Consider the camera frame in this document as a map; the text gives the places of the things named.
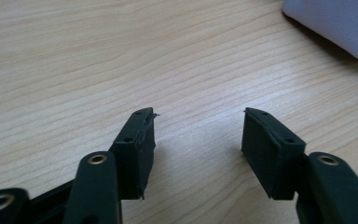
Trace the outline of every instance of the white object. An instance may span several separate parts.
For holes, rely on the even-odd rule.
[[[285,0],[282,10],[358,58],[358,0]]]

